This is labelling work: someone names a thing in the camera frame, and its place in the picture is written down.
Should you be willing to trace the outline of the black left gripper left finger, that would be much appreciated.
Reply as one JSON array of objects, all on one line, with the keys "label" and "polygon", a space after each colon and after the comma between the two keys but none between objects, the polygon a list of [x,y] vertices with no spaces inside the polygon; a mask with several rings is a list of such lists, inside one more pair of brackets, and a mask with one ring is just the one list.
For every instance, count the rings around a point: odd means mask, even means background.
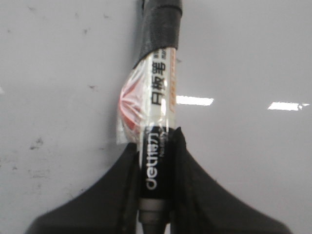
[{"label": "black left gripper left finger", "polygon": [[138,176],[137,147],[129,143],[99,181],[73,200],[37,217],[26,233],[136,233]]}]

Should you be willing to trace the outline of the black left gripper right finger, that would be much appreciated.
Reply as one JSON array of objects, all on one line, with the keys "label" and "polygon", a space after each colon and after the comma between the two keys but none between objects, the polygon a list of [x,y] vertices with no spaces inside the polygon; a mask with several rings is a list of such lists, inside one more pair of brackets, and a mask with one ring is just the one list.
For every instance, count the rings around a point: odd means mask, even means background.
[{"label": "black left gripper right finger", "polygon": [[178,234],[290,234],[282,222],[244,203],[219,185],[173,133],[174,226]]}]

